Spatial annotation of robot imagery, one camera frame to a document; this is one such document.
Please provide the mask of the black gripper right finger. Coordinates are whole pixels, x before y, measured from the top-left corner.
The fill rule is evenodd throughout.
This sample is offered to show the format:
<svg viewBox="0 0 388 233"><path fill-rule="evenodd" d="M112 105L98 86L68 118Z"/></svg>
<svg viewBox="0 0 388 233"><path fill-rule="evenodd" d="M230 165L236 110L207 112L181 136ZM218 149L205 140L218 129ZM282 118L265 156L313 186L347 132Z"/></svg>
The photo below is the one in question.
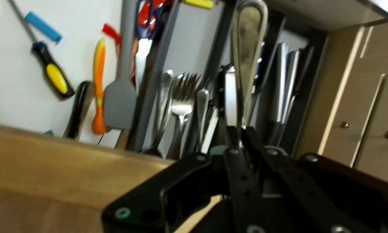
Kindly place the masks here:
<svg viewBox="0 0 388 233"><path fill-rule="evenodd" d="M253 156L286 191L308 230L388 233L388 182L313 153L293 160L268 146Z"/></svg>

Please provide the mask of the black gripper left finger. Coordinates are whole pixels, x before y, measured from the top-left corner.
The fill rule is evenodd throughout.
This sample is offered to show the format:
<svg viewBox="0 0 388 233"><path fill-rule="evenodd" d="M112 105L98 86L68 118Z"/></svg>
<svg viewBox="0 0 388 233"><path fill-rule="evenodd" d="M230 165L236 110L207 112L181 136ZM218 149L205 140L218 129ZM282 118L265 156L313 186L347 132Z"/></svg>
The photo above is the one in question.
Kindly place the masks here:
<svg viewBox="0 0 388 233"><path fill-rule="evenodd" d="M110 202L103 233L171 233L227 189L221 155L184 155Z"/></svg>

